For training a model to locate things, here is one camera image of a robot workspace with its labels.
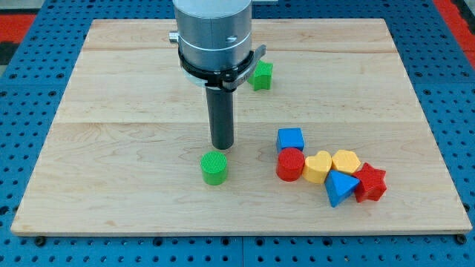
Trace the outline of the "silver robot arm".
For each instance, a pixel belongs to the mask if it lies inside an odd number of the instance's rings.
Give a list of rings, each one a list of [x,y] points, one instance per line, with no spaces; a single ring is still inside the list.
[[[252,61],[251,0],[173,0],[182,68],[220,87]]]

